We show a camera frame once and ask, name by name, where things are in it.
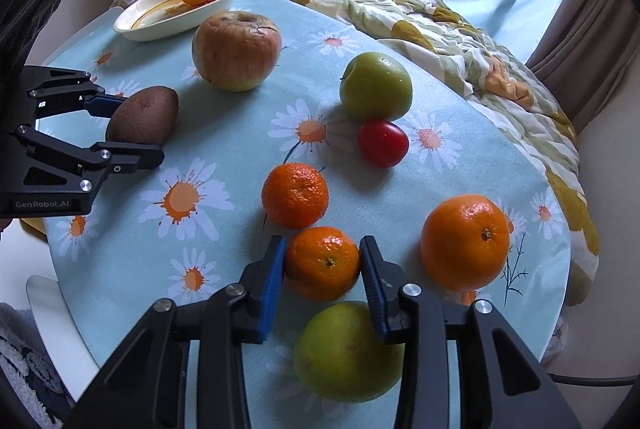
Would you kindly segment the brown kiwi fruit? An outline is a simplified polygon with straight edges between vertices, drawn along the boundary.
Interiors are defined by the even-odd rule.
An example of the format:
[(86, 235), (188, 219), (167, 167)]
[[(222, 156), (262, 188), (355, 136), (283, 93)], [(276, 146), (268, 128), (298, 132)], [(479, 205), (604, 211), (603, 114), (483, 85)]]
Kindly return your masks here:
[(175, 128), (178, 93), (167, 86), (143, 89), (117, 108), (107, 125), (107, 142), (163, 145)]

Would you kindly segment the large orange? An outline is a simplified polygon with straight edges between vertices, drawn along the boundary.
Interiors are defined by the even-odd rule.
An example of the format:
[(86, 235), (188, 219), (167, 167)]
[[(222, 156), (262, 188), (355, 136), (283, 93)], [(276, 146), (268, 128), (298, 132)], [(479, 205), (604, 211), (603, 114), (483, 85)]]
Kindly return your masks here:
[(448, 198), (427, 215), (420, 238), (424, 269), (439, 287), (466, 293), (491, 283), (510, 249), (509, 222), (489, 198)]

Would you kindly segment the green apple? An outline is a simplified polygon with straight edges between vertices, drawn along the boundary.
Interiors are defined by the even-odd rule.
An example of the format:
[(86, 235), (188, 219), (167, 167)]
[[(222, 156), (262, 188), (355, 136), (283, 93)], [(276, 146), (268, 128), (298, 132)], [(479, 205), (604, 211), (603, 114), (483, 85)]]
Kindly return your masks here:
[(335, 402), (363, 403), (398, 383), (402, 345), (386, 345), (363, 302), (338, 302), (316, 314), (297, 338), (294, 371), (310, 391)]
[(349, 115), (362, 120), (397, 120), (409, 111), (412, 97), (407, 69), (380, 52), (355, 56), (341, 77), (341, 103)]

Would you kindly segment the wrinkled red-yellow apple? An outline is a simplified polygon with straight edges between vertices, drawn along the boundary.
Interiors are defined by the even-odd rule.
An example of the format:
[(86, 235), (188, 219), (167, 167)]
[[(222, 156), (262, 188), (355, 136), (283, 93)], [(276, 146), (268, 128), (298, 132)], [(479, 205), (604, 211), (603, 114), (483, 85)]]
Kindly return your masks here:
[(234, 93), (261, 85), (277, 65), (282, 37), (264, 15), (222, 12), (205, 19), (192, 40), (198, 74), (214, 88)]

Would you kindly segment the small mandarin orange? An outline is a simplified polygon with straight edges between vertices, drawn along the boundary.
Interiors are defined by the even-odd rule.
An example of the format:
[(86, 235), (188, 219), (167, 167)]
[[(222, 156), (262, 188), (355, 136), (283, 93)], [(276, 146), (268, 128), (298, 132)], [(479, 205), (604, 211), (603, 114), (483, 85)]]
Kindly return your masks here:
[(303, 230), (320, 220), (329, 208), (329, 189), (323, 175), (306, 163), (282, 163), (262, 186), (262, 207), (279, 227)]

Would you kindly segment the red cherry tomato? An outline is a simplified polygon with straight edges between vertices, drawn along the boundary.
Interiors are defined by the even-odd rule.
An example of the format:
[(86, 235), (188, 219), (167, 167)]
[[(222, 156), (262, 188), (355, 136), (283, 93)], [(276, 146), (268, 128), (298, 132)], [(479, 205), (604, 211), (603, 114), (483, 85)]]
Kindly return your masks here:
[(357, 133), (358, 146), (364, 158), (376, 167), (391, 168), (405, 158), (409, 139), (395, 123), (371, 119), (363, 123)]

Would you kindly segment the grey patterned rug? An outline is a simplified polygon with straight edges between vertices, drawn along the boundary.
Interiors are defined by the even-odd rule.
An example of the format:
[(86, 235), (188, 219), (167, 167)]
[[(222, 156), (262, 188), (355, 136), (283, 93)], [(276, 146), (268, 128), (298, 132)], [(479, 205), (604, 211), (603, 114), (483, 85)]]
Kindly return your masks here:
[(1, 369), (40, 428), (62, 428), (74, 405), (38, 334), (32, 311), (1, 303)]

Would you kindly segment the white oval bowl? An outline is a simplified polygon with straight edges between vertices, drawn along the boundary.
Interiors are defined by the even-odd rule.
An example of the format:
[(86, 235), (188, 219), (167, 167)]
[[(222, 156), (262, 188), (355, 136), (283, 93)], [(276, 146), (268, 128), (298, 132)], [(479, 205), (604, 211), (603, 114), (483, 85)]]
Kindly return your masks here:
[(183, 0), (137, 0), (120, 14), (113, 30), (130, 41), (168, 38), (201, 25), (215, 14), (228, 11), (234, 0), (215, 0), (199, 6)]

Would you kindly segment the daisy print blue tablecloth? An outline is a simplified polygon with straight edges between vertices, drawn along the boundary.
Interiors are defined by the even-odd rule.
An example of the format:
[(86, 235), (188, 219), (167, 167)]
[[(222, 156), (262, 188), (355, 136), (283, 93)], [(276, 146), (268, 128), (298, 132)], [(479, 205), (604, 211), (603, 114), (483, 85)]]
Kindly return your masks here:
[[(186, 77), (192, 40), (185, 36), (131, 45), (113, 30), (123, 11), (63, 53), (63, 63), (110, 60), (96, 83), (129, 98), (150, 86), (178, 93), (175, 128), (160, 167), (112, 174), (91, 211), (47, 223), (53, 263), (66, 305), (99, 370), (158, 299), (176, 305), (208, 299), (261, 260), (279, 227), (262, 207), (262, 186), (282, 163), (317, 169), (329, 208), (310, 227), (334, 227), (358, 247), (371, 236), (383, 259), (440, 300), (486, 300), (540, 362), (559, 317), (570, 265), (570, 235), (553, 190), (514, 145), (446, 84), (354, 28), (288, 0), (240, 0), (241, 12), (264, 15), (279, 28), (282, 50), (273, 72), (252, 91), (221, 91)], [(340, 99), (347, 64), (365, 52), (398, 60), (410, 74), (412, 105), (390, 121), (407, 134), (397, 166), (376, 167), (360, 152), (368, 120)], [(107, 142), (111, 118), (87, 111), (43, 118), (41, 130), (89, 147)], [(436, 285), (420, 257), (423, 224), (442, 201), (463, 194), (489, 198), (509, 222), (510, 249), (488, 285), (454, 293)], [(294, 371), (294, 345), (308, 322), (338, 302), (368, 308), (361, 271), (348, 293), (331, 302), (305, 299), (284, 273), (273, 328), (260, 345), (243, 345), (250, 427), (397, 428), (401, 376), (386, 394), (363, 403), (335, 402), (307, 389)], [(186, 424), (195, 423), (198, 342), (191, 342)]]

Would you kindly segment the floral green white quilt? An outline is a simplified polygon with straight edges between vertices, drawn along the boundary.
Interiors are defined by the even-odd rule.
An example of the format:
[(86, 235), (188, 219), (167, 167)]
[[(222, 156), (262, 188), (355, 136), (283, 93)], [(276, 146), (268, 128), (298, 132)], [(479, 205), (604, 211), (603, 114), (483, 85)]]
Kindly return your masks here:
[[(137, 0), (114, 0), (127, 7)], [(551, 92), (507, 48), (443, 0), (290, 0), (352, 25), (446, 84), (485, 115), (548, 180), (570, 230), (565, 303), (585, 301), (599, 237), (578, 181), (577, 133)]]

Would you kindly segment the brown drape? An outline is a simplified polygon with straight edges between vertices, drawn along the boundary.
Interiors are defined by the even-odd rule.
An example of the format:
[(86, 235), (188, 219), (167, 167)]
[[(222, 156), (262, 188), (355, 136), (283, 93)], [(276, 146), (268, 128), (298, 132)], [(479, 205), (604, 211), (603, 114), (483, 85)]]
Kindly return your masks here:
[(608, 103), (638, 48), (631, 0), (562, 0), (526, 65), (579, 132)]

